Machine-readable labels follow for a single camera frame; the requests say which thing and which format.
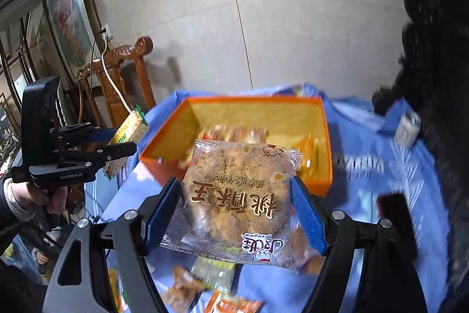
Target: power cord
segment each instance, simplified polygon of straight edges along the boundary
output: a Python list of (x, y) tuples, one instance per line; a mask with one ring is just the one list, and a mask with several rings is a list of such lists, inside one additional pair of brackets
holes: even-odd
[(67, 126), (67, 119), (65, 118), (65, 112), (63, 111), (62, 101), (60, 101), (60, 85), (57, 88), (57, 100), (55, 102), (55, 110), (57, 111), (57, 116), (59, 117), (60, 125)]
[(94, 37), (93, 48), (91, 49), (91, 61), (90, 61), (90, 97), (88, 98), (88, 104), (91, 105), (91, 94), (93, 93), (93, 57), (94, 57), (94, 46), (96, 45), (96, 37)]
[(122, 103), (124, 104), (124, 107), (125, 109), (127, 109), (128, 113), (132, 113), (132, 109), (130, 109), (130, 107), (127, 105), (127, 103), (125, 102), (124, 100), (124, 96), (122, 95), (122, 93), (119, 91), (119, 89), (117, 88), (116, 84), (114, 84), (114, 81), (111, 79), (111, 76), (109, 75), (109, 72), (107, 71), (107, 68), (106, 68), (106, 65), (104, 64), (104, 54), (106, 53), (107, 51), (107, 33), (106, 33), (106, 30), (103, 29), (102, 30), (102, 34), (101, 36), (103, 37), (103, 40), (104, 40), (104, 51), (103, 53), (101, 54), (101, 63), (103, 65), (103, 68), (104, 68), (104, 73), (106, 74), (107, 76), (107, 79), (109, 80), (109, 82), (111, 83), (111, 85), (113, 86), (114, 90), (116, 91), (117, 95), (119, 96), (120, 100), (122, 101)]

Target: white cable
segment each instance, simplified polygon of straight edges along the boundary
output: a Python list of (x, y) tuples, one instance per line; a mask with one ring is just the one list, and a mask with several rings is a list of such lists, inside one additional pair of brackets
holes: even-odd
[(101, 55), (101, 63), (103, 65), (103, 68), (104, 68), (104, 72), (107, 76), (107, 79), (109, 80), (109, 82), (111, 83), (111, 85), (113, 86), (114, 90), (116, 91), (117, 95), (119, 96), (120, 100), (122, 101), (122, 103), (124, 104), (124, 107), (125, 109), (127, 109), (128, 113), (130, 114), (132, 112), (132, 110), (129, 108), (129, 106), (127, 105), (127, 103), (125, 102), (124, 100), (124, 96), (122, 95), (122, 93), (119, 91), (119, 89), (117, 88), (117, 86), (114, 84), (114, 81), (112, 81), (111, 79), (111, 76), (109, 75), (108, 71), (107, 71), (107, 68), (106, 68), (106, 65), (104, 64), (104, 54), (106, 53), (107, 51), (107, 35), (105, 33), (101, 34), (102, 37), (103, 37), (103, 40), (104, 40), (104, 51)]
[(60, 124), (62, 126), (67, 126), (67, 119), (65, 118), (65, 113), (63, 111), (62, 102), (60, 101), (60, 84), (57, 88), (57, 100), (55, 101), (55, 109), (57, 110), (57, 115), (59, 117)]

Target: black fabric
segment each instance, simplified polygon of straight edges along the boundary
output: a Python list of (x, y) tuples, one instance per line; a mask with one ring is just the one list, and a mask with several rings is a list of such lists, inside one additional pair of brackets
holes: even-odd
[(13, 215), (6, 204), (5, 195), (3, 193), (3, 181), (0, 181), (0, 254), (5, 252), (13, 238), (18, 234), (18, 219)]
[(405, 97), (422, 118), (449, 210), (449, 291), (440, 310), (460, 312), (469, 305), (469, 0), (404, 3), (412, 22), (402, 33), (402, 69), (373, 104), (384, 114)]
[[(0, 181), (0, 254), (10, 245), (21, 228), (20, 221), (10, 211)], [(0, 260), (0, 303), (2, 311), (36, 313), (42, 311), (46, 286), (32, 282), (15, 266), (8, 266)]]

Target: blue tablecloth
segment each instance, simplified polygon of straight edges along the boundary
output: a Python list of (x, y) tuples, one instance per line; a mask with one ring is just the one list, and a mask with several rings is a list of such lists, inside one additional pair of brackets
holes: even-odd
[[(332, 101), (309, 85), (261, 92), (301, 92), (305, 97), (320, 95), (323, 98), (334, 163), (334, 183), (327, 197), (331, 208), (340, 208), (355, 220), (375, 223), (378, 220), (377, 196), (396, 191), (404, 193), (419, 251), (414, 264), (428, 311), (437, 312), (446, 295), (449, 224), (433, 158), (424, 144), (418, 141), (412, 151), (407, 151), (392, 140), (402, 112), (409, 109), (407, 103), (397, 102), (383, 118), (371, 113), (366, 104), (364, 107), (344, 99)], [(146, 115), (151, 129), (139, 150), (187, 95), (175, 92)], [(133, 170), (103, 213), (104, 221), (114, 220), (128, 209), (137, 209), (147, 196), (161, 190), (142, 163), (136, 158), (129, 163)], [(112, 255), (109, 258), (111, 263), (115, 261)], [(341, 312), (352, 310), (362, 260), (363, 252), (357, 250)], [(171, 270), (174, 264), (190, 269), (194, 261), (192, 255), (164, 248), (147, 257), (160, 293), (173, 284)], [(235, 291), (240, 296), (262, 300), (265, 303), (263, 313), (300, 312), (315, 282), (315, 277), (297, 275), (275, 266), (244, 265)], [(209, 298), (210, 292), (204, 292), (193, 312), (202, 312)]]
[(118, 190), (119, 176), (109, 180), (103, 169), (98, 170), (96, 179), (84, 185), (86, 217), (98, 221)]

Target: cartoon logo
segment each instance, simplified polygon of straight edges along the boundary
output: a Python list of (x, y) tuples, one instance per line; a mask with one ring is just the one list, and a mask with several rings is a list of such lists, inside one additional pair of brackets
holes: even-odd
[(270, 263), (272, 254), (269, 252), (268, 249), (260, 249), (256, 251), (256, 253), (254, 254), (254, 258), (259, 261), (266, 261)]
[(161, 242), (171, 244), (171, 239), (165, 234), (163, 235), (163, 240)]
[(270, 263), (272, 254), (283, 247), (282, 239), (273, 239), (272, 234), (250, 234), (241, 235), (242, 249), (248, 253), (254, 254), (258, 261)]
[(264, 146), (262, 148), (262, 151), (264, 152), (264, 156), (267, 156), (267, 157), (275, 157), (278, 154), (278, 156), (282, 158), (285, 155), (283, 153), (283, 149), (275, 145)]

